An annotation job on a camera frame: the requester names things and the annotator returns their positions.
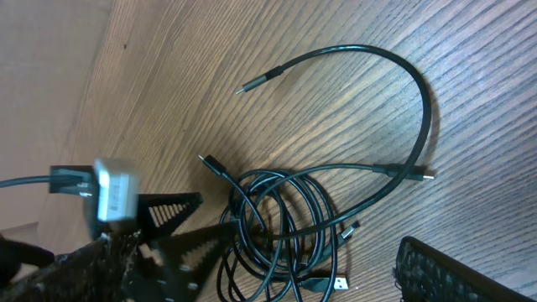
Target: black cable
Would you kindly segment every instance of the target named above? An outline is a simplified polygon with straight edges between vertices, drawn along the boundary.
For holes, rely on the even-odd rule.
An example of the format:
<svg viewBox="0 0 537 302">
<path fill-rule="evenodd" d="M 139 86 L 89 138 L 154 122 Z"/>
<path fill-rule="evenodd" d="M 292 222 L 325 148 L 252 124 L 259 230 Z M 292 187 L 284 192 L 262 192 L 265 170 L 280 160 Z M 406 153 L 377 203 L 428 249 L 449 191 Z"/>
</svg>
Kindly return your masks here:
<svg viewBox="0 0 537 302">
<path fill-rule="evenodd" d="M 403 179 L 422 180 L 424 178 L 425 169 L 414 165 L 425 145 L 425 140 L 427 139 L 430 129 L 431 104 L 429 91 L 422 75 L 409 62 L 396 54 L 378 47 L 360 44 L 332 46 L 314 50 L 256 77 L 252 81 L 244 84 L 242 89 L 237 91 L 237 94 L 250 91 L 257 86 L 262 85 L 264 82 L 269 81 L 275 76 L 281 75 L 284 70 L 287 70 L 304 60 L 308 60 L 309 58 L 318 55 L 326 55 L 342 51 L 366 52 L 380 55 L 401 66 L 412 76 L 420 89 L 420 95 L 423 102 L 421 128 L 416 142 L 414 143 L 414 147 L 404 164 L 325 164 L 297 172 L 285 169 L 255 169 L 244 173 L 236 180 L 233 179 L 233 177 L 226 172 L 226 168 L 212 158 L 212 156 L 208 156 L 205 159 L 202 158 L 203 162 L 213 172 L 232 184 L 232 189 L 229 194 L 229 205 L 222 213 L 221 223 L 228 220 L 237 222 L 238 242 L 227 254 L 228 256 L 231 255 L 231 253 L 234 253 L 235 255 L 232 267 L 229 267 L 227 257 L 224 257 L 222 259 L 221 267 L 218 270 L 217 291 L 221 301 L 227 301 L 221 289 L 224 269 L 228 278 L 228 293 L 230 298 L 234 301 L 235 298 L 233 297 L 233 294 L 239 297 L 241 301 L 253 301 L 263 291 L 265 291 L 267 300 L 278 301 L 283 298 L 291 288 L 294 289 L 295 298 L 301 300 L 299 290 L 299 285 L 301 284 L 300 281 L 309 278 L 315 266 L 321 264 L 320 261 L 323 258 L 322 256 L 325 248 L 330 248 L 331 273 L 329 277 L 329 285 L 321 299 L 321 301 L 326 302 L 330 298 L 337 273 L 338 241 L 336 224 L 355 216 L 384 198 L 387 194 L 392 192 Z M 365 169 L 371 170 L 372 172 L 385 173 L 393 178 L 373 195 L 358 202 L 341 214 L 334 215 L 330 207 L 328 194 L 312 177 L 309 176 L 311 173 L 327 169 Z M 288 213 L 284 198 L 279 192 L 280 186 L 284 184 L 289 184 L 294 187 L 303 197 L 309 208 L 313 226 L 296 230 L 293 218 Z M 257 207 L 265 197 L 275 200 L 279 205 L 280 230 L 278 235 L 269 234 L 265 222 L 257 210 Z M 326 215 L 323 214 L 321 204 L 326 210 Z M 251 210 L 249 217 L 246 215 L 247 207 Z M 253 223 L 255 221 L 261 229 L 258 233 L 253 232 Z M 330 244 L 325 246 L 327 228 L 330 230 Z M 307 263 L 299 265 L 301 253 L 304 252 L 304 247 L 300 245 L 299 239 L 306 235 L 315 236 L 314 245 L 309 252 L 309 260 Z M 255 239 L 263 239 L 264 246 L 260 246 L 256 240 L 253 240 L 253 237 Z M 273 250 L 273 241 L 277 241 L 278 243 L 275 250 Z M 286 248 L 285 254 L 282 253 L 283 245 L 285 245 Z M 286 260 L 286 264 L 279 263 L 279 260 L 283 259 Z M 238 263 L 240 263 L 252 276 L 262 280 L 259 288 L 249 298 L 245 298 L 242 293 L 240 293 L 237 284 L 233 280 L 233 274 L 235 273 Z M 284 287 L 277 294 L 269 293 L 268 285 L 274 283 L 285 283 Z"/>
<path fill-rule="evenodd" d="M 54 262 L 55 256 L 52 252 L 41 247 L 36 247 L 24 242 L 16 242 L 7 239 L 0 239 L 0 254 L 6 257 L 6 254 L 13 253 L 14 258 L 11 261 L 19 261 L 45 267 Z"/>
<path fill-rule="evenodd" d="M 38 183 L 48 183 L 50 182 L 50 176 L 30 176 L 30 177 L 21 177 L 12 180 L 2 180 L 0 181 L 0 188 L 5 188 L 14 185 L 26 185 L 26 184 L 38 184 Z"/>
<path fill-rule="evenodd" d="M 82 182 L 82 178 L 76 175 L 42 175 L 42 176 L 29 176 L 21 177 L 12 180 L 0 180 L 0 188 L 6 188 L 14 185 L 27 185 L 27 184 L 39 184 L 49 183 L 52 185 L 57 184 L 77 184 Z"/>
</svg>

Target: wood grain surface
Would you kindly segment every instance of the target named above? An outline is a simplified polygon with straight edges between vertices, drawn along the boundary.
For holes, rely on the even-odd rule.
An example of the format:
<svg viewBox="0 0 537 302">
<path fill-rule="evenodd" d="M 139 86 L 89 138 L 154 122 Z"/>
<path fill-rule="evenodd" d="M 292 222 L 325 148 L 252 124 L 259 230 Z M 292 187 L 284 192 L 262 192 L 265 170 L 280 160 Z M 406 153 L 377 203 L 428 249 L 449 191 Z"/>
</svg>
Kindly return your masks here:
<svg viewBox="0 0 537 302">
<path fill-rule="evenodd" d="M 399 301 L 391 269 L 406 235 L 537 299 L 536 1 L 116 0 L 62 163 L 133 159 L 143 192 L 200 191 L 205 203 L 188 230 L 216 223 L 230 188 L 197 154 L 236 176 L 402 162 L 419 130 L 419 94 L 377 56 L 316 58 L 233 94 L 334 44 L 389 49 L 423 72 L 434 121 L 420 163 L 438 175 L 405 181 L 357 217 L 362 227 L 339 252 L 351 288 L 331 299 Z M 337 211 L 388 181 L 347 170 L 315 177 Z M 307 225 L 304 209 L 295 220 Z M 56 252 L 87 241 L 81 201 L 50 196 L 39 235 Z M 259 284 L 245 273 L 237 280 L 246 293 Z M 200 300 L 217 300 L 213 284 Z"/>
</svg>

